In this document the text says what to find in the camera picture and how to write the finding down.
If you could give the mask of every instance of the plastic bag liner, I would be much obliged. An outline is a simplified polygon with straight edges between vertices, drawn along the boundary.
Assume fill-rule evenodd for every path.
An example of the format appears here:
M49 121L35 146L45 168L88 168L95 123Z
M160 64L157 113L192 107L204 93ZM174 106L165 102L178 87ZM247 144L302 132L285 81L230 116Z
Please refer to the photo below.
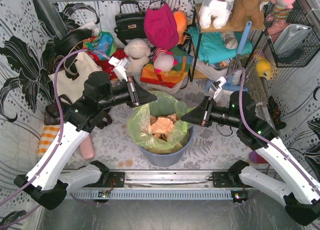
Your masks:
M133 142L145 150L155 154L171 154L182 149L189 141L188 129L191 124L177 121L172 132L167 137L167 142L154 138L151 132L150 115L154 117L168 116L176 113L180 119L184 114L190 112L184 102L161 91L151 91L157 96L157 100L136 109L136 112L127 121L127 127Z

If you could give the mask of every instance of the black wire basket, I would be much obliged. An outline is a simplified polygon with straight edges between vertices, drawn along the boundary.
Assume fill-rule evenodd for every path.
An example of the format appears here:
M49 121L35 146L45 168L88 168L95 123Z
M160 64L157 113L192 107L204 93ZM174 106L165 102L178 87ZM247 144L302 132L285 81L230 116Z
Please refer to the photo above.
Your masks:
M265 13L265 34L270 35L269 32L272 32L272 26L275 23L283 23L286 21L289 24L301 24L311 27L311 31L308 36L303 40L303 42L293 50L283 52L281 54L276 54L274 43L281 35L282 31L277 33L272 33L271 40L268 40L274 62L277 68L286 68L286 67L305 67L309 62L316 56L320 50L320 39L319 34L313 29L313 26L306 18L307 14L302 8L300 3L297 1L293 5L292 10L284 10L278 12L274 15L271 15L273 4L267 6Z

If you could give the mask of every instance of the red hat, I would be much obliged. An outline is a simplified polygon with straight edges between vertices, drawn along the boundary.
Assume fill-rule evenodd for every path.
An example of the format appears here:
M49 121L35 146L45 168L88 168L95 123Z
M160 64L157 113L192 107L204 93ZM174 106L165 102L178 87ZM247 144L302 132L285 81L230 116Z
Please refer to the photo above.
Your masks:
M156 11L147 9L144 32L149 41L158 48L170 50L178 43L177 24L168 4Z

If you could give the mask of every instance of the brown plush toy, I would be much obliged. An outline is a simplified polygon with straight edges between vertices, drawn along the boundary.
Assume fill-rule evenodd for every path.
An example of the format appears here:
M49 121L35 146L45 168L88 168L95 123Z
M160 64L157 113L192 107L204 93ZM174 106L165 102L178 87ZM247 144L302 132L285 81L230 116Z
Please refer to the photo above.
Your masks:
M243 24L244 17L249 17L252 26L263 28L264 12L260 10L260 5L271 0L235 0L231 14L231 26L239 28Z

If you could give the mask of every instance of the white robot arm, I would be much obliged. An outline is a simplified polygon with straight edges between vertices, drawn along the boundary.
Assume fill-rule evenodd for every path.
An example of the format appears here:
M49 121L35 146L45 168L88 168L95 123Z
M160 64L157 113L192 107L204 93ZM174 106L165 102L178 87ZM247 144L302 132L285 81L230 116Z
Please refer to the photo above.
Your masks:
M320 216L320 183L294 159L277 132L267 122L256 117L256 104L247 92L242 94L245 121L255 133L277 146L286 157L245 128L240 116L239 92L231 94L228 108L217 106L216 98L219 98L223 83L223 79L215 82L212 87L213 98L206 96L198 107L181 120L204 127L210 127L216 122L238 128L236 134L241 142L268 161L284 182L266 176L240 160L228 170L233 185L239 187L245 184L260 190L282 204L296 222L310 224Z
M121 61L117 61L114 64L121 64ZM157 99L155 95L142 89L134 78L124 76L120 85L112 87L107 73L91 73L84 83L82 97L70 106L64 117L60 143L59 132L38 164L27 175L18 175L15 178L14 183L17 186L23 187L27 184L24 191L42 206L49 210L54 209L68 192L96 182L104 185L108 180L109 169L98 161L72 173L61 174L61 171L74 150L104 118L105 109L124 103L137 107Z

